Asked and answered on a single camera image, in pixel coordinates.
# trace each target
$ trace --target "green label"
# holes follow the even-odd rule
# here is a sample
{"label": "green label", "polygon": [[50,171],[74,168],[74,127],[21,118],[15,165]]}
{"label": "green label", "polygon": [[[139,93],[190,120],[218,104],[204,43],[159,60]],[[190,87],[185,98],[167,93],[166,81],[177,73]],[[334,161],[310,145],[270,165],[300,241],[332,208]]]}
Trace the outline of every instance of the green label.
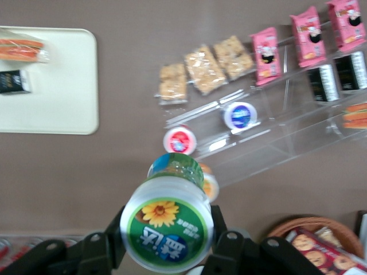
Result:
{"label": "green label", "polygon": [[159,198],[139,206],[127,226],[130,246],[161,268],[180,268],[200,256],[208,240],[201,214],[187,203]]}
{"label": "green label", "polygon": [[151,165],[147,180],[159,176],[177,176],[194,183],[202,189],[204,175],[200,165],[192,157],[180,153],[168,153]]}

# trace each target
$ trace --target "white tray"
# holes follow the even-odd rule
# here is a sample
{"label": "white tray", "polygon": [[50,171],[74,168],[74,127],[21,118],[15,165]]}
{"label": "white tray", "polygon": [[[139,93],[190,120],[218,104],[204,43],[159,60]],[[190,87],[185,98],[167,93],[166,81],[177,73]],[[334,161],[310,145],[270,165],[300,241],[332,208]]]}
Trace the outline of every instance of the white tray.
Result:
{"label": "white tray", "polygon": [[0,60],[28,71],[32,93],[0,95],[0,132],[89,135],[98,128],[97,45],[84,29],[0,26],[45,41],[47,64]]}

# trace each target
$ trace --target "black package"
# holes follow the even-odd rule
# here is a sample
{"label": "black package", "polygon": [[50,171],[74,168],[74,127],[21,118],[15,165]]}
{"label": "black package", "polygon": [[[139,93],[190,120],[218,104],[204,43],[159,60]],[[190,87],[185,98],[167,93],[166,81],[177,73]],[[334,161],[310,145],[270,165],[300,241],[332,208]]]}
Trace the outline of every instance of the black package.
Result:
{"label": "black package", "polygon": [[339,99],[337,86],[330,64],[307,71],[316,101],[334,101]]}
{"label": "black package", "polygon": [[30,93],[29,78],[25,70],[0,72],[0,94]]}
{"label": "black package", "polygon": [[343,91],[367,88],[367,72],[362,52],[335,59]]}

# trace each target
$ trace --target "wicker basket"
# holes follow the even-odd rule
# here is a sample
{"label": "wicker basket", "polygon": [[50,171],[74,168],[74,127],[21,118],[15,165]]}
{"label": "wicker basket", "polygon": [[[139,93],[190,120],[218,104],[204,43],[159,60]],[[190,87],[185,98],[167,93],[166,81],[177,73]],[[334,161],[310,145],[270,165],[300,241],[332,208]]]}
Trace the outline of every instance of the wicker basket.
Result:
{"label": "wicker basket", "polygon": [[345,225],[328,218],[307,217],[293,219],[274,228],[268,237],[277,236],[285,238],[292,229],[298,226],[311,232],[327,226],[333,231],[334,236],[340,241],[344,250],[359,258],[364,258],[364,249],[358,237]]}

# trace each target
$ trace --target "clear acrylic display stand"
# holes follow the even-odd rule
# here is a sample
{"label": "clear acrylic display stand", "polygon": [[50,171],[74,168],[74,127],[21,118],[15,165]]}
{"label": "clear acrylic display stand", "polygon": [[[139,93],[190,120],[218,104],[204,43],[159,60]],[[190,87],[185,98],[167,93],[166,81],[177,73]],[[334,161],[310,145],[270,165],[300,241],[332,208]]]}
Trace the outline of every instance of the clear acrylic display stand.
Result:
{"label": "clear acrylic display stand", "polygon": [[[263,87],[238,89],[167,120],[166,129],[185,124],[194,132],[198,146],[192,156],[213,169],[221,187],[355,135],[367,135],[367,130],[345,129],[342,120],[347,106],[367,101],[367,89],[342,91],[333,61],[356,51],[366,57],[367,45],[343,54],[335,46],[330,23],[322,28],[327,60],[316,67],[333,66],[339,100],[315,101],[307,77],[310,68],[298,67],[294,39],[289,38],[279,44],[281,78]],[[243,78],[254,83],[254,74]],[[257,123],[244,131],[228,129],[221,118],[222,107],[236,101],[257,110]]]}

